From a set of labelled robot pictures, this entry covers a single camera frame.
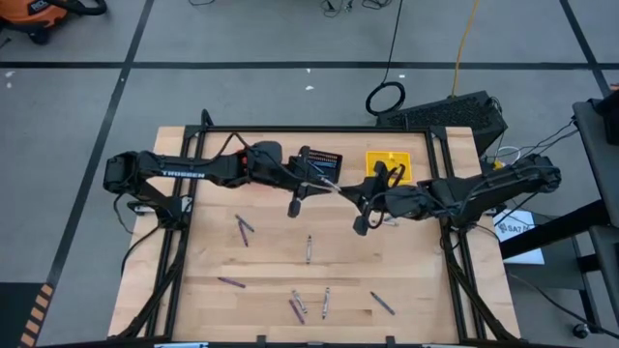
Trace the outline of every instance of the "yellow box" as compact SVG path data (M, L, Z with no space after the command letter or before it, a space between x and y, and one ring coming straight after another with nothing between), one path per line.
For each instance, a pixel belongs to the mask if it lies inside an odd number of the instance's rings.
M367 176L376 176L376 173L374 173L374 166L379 160L385 163L387 170L392 170L393 168L399 167L400 164L403 164L406 167L406 170L404 170L404 176L402 176L402 180L399 181L399 184L410 184L413 182L413 166L410 161L409 153L389 151L366 152ZM389 185L392 185L395 180L396 178L391 178L389 180Z

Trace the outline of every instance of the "white cable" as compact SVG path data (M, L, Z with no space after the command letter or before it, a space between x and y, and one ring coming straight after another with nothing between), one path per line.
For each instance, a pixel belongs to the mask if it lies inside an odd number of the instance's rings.
M499 153L503 150L516 150L518 151L518 155L516 156L516 159L514 159L510 164L508 165L512 165L514 163L516 163L517 160L520 160L520 156L522 156L522 152L520 151L520 148L516 147L516 146L501 146L498 150L496 150L496 157L498 158Z

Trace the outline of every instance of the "wooden tabletop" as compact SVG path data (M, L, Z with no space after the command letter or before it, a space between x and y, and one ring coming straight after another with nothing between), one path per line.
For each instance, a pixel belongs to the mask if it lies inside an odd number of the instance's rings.
M154 152L178 156L183 128L160 128ZM409 152L413 180L430 178L427 147L413 133L242 133L249 143L276 140L284 161L309 145L343 155L339 184L361 183L366 175L366 151ZM213 156L227 133L206 136L204 158ZM457 176L480 172L470 129L448 129ZM233 140L224 153L242 146ZM436 146L438 161L440 148ZM150 182L171 194L173 180ZM352 229L355 207L335 194L304 200L301 214L286 215L291 193L261 185L218 188L200 181L174 329L180 341L248 341L265 334L269 342L325 341L384 343L456 343L457 331L438 221L399 219L366 237ZM245 247L235 214L255 229ZM139 217L133 243L156 224ZM492 229L489 218L481 225ZM307 237L313 240L311 264L306 265ZM140 246L127 262L109 333L122 331L153 291L163 232ZM483 231L469 233L469 246L479 293L508 331L519 335L514 306L498 244ZM247 284L242 289L217 280L225 276ZM321 318L325 288L331 289L327 318ZM288 300L295 289L308 307L301 325ZM380 296L393 316L372 298ZM462 293L467 331L474 336L470 304ZM162 333L168 299L162 300L158 333Z

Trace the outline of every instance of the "white paper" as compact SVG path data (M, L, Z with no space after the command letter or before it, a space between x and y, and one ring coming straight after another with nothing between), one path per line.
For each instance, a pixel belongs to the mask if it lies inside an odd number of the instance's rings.
M494 217L494 223L498 222L504 215L511 212L511 210L506 209L501 214ZM533 215L529 212L524 211L514 211L508 217L506 217L501 223L499 223L496 227L496 235L499 237L501 242L507 241L512 237L519 235L522 232L526 232L531 228L535 227L533 222ZM540 249L531 250L525 252L523 254L510 257L509 259L503 260L504 263L512 263L512 264L527 264L527 265L543 265L544 264L544 255Z

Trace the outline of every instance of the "black floor line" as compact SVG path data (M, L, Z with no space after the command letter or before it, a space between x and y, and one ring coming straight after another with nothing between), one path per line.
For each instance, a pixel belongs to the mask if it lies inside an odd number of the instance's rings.
M455 62L392 62L392 69L452 70ZM239 69L385 69L387 62L135 62L134 69L239 70ZM463 70L590 70L588 63L461 63Z
M582 49L582 53L587 59L587 63L589 63L593 67L591 72L593 73L593 76L595 77L596 82L598 83L598 87L600 87L600 91L602 92L602 95L608 96L610 94L610 87L608 86L608 82L606 82L606 79L604 78L604 74L602 73L602 71L600 70L598 66L598 61L596 60L596 57L593 54L593 51L591 50L591 46L587 42L587 39L584 37L584 33L582 32L582 29L580 28L580 24L578 24L578 20L576 19L576 16L574 14L574 10L572 10L572 6L570 6L570 2L568 0L559 0L559 2L561 3L563 12L565 12L565 16L568 18L568 21L570 22L570 26L572 27L572 30L574 31L574 35L576 36L576 39L578 40L580 49Z
M452 70L455 62L393 62L394 69ZM121 62L0 62L0 69L123 69ZM131 62L131 69L240 70L240 69L385 69L387 62ZM619 70L619 63L463 62L462 70L572 71Z
M129 73L131 72L132 62L133 59L135 59L135 54L137 53L139 42L144 34L144 28L146 27L146 22L148 21L148 16L153 8L154 1L155 0L146 0L144 4L142 15L139 18L135 33L133 34L132 43L129 47L127 57L125 58L123 69L121 70L118 80L116 81L114 92L112 93L111 100L107 106L107 111L103 117L101 128L99 129L99 135L97 136L95 146L92 154L90 155L90 159L88 160L88 165L86 166L86 171L82 178L81 184L79 185L77 198L75 199L74 205L71 209L67 225L65 226L65 231L63 232L60 240L60 245L56 250L56 255L54 256L54 260L51 264L51 269L49 270L49 275L47 276L47 283L51 284L54 288L58 285L58 280L60 280L60 275L62 274L65 263L67 262L67 257L69 256L69 250L74 240L77 224L79 223L79 219L81 218L81 214L84 210L84 205L86 204L90 187L93 184L93 179L103 153L103 147L105 146L107 136L109 135L109 131L112 127L112 122L114 121L114 116L116 115L116 109L118 108L118 104L123 96L123 91L125 90L125 85L127 83Z
M124 62L0 62L4 69L123 69Z

